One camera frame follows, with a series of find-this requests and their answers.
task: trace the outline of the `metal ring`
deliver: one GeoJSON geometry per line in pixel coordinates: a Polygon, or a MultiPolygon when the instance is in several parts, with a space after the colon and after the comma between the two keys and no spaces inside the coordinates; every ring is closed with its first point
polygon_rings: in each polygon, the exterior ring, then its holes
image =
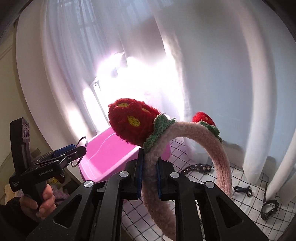
{"type": "MultiPolygon", "coordinates": [[[[86,137],[82,137],[82,138],[77,142],[75,148],[78,147],[79,143],[80,143],[83,139],[85,139],[85,145],[84,145],[84,147],[85,147],[85,148],[87,147],[87,138],[86,138],[86,137]]],[[[82,158],[83,158],[83,156],[77,161],[77,163],[76,163],[75,165],[73,165],[73,161],[72,161],[72,162],[71,162],[71,166],[72,166],[72,167],[77,167],[77,166],[79,165],[79,163],[81,162],[82,158]]]]}

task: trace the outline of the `finger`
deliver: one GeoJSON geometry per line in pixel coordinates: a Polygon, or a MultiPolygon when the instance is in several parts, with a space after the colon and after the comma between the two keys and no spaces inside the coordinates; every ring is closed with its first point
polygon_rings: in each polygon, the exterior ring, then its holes
{"type": "Polygon", "coordinates": [[[42,196],[44,200],[52,196],[52,187],[49,184],[46,185],[46,188],[44,189],[42,196]]]}
{"type": "Polygon", "coordinates": [[[45,219],[45,218],[47,218],[48,217],[48,215],[50,215],[55,209],[56,209],[57,207],[56,207],[56,205],[55,204],[53,204],[51,207],[50,207],[50,209],[48,209],[48,210],[46,210],[46,212],[44,213],[44,214],[36,214],[37,215],[37,217],[40,217],[41,219],[45,219]]]}
{"type": "Polygon", "coordinates": [[[55,196],[52,195],[50,198],[48,198],[47,200],[45,200],[39,208],[39,212],[41,214],[44,214],[48,209],[51,208],[52,205],[54,205],[54,201],[55,201],[55,196]]]}
{"type": "Polygon", "coordinates": [[[20,198],[20,205],[21,207],[31,208],[31,209],[37,209],[38,204],[33,199],[23,196],[20,198]]]}

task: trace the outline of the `red plush strawberry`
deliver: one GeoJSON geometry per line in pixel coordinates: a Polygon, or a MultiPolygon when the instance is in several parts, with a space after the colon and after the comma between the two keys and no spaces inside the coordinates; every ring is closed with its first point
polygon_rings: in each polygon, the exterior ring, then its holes
{"type": "Polygon", "coordinates": [[[192,118],[192,122],[199,122],[199,121],[204,121],[208,123],[209,125],[216,126],[213,120],[204,112],[197,112],[195,116],[192,118]]]}
{"type": "Polygon", "coordinates": [[[142,146],[154,131],[153,121],[160,112],[135,99],[119,99],[109,104],[109,123],[127,142],[142,146]]]}

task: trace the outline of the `pink storage box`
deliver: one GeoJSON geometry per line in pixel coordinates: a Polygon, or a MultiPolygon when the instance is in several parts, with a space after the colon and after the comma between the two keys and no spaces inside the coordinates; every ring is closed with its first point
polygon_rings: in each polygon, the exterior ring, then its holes
{"type": "MultiPolygon", "coordinates": [[[[126,162],[137,159],[139,148],[120,139],[111,127],[108,128],[88,142],[86,155],[79,164],[82,178],[95,183],[107,180],[124,170],[126,162]]],[[[169,143],[161,157],[163,160],[170,157],[169,143]]]]}

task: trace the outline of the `pink fuzzy headband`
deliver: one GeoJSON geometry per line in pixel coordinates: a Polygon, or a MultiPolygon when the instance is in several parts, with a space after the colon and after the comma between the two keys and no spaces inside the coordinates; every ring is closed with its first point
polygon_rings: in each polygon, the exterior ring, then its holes
{"type": "Polygon", "coordinates": [[[217,186],[231,197],[230,166],[214,125],[204,121],[195,123],[168,120],[158,110],[134,99],[119,99],[109,107],[110,124],[116,134],[132,144],[142,146],[145,151],[142,183],[144,204],[167,237],[176,240],[176,219],[169,204],[158,197],[156,163],[172,139],[187,137],[199,143],[214,163],[217,186]],[[141,138],[134,136],[137,132],[141,138]]]}

